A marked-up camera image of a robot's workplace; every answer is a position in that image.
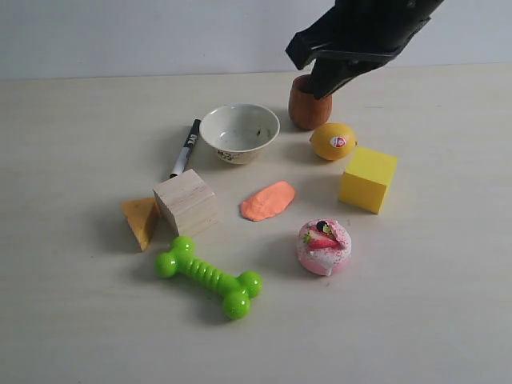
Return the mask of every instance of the black marker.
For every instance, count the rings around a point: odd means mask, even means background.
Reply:
[[[195,119],[194,124],[192,125],[189,135],[185,140],[185,144],[183,144],[182,151],[179,153],[178,160],[176,160],[176,164],[174,164],[173,171],[170,174],[169,178],[174,178],[185,170],[186,162],[188,161],[189,156],[192,153],[192,149],[194,148],[195,143],[198,140],[199,124],[201,124],[201,120]]]

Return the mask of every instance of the wooden triangle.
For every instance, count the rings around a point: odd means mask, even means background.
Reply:
[[[146,250],[160,218],[154,198],[123,202],[121,208],[141,250]]]

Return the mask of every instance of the bowl rim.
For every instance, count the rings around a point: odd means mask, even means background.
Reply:
[[[230,150],[227,148],[222,148],[220,146],[214,145],[212,142],[209,142],[208,140],[205,139],[204,134],[203,134],[203,129],[202,129],[203,128],[202,122],[205,120],[205,118],[207,118],[208,116],[212,115],[213,113],[217,112],[220,109],[230,108],[230,107],[240,107],[240,106],[257,107],[257,108],[264,110],[268,114],[270,114],[274,118],[276,123],[278,124],[278,128],[276,129],[274,136],[272,136],[267,142],[265,142],[265,144],[261,144],[260,146],[255,146],[254,148],[249,148],[248,150]],[[205,114],[201,120],[201,124],[199,124],[199,133],[201,135],[202,140],[204,140],[206,144],[208,144],[209,146],[211,146],[212,148],[214,148],[216,150],[221,150],[223,152],[229,152],[232,154],[244,154],[247,152],[254,152],[255,150],[260,150],[261,148],[264,148],[264,147],[268,146],[269,144],[271,144],[276,139],[276,137],[279,136],[280,132],[281,132],[281,122],[279,121],[278,116],[271,109],[267,108],[266,106],[262,106],[260,104],[253,104],[253,103],[248,103],[248,102],[237,102],[235,104],[223,104],[221,106],[218,106],[214,110],[211,110],[210,112]]]

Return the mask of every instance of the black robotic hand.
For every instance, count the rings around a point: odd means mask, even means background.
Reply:
[[[306,92],[328,96],[395,59],[443,0],[336,0],[286,53],[301,70],[313,60]]]

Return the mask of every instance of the white wall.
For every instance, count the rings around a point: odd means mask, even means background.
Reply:
[[[334,0],[0,0],[0,78],[294,70]],[[445,0],[391,65],[512,61],[512,2]]]

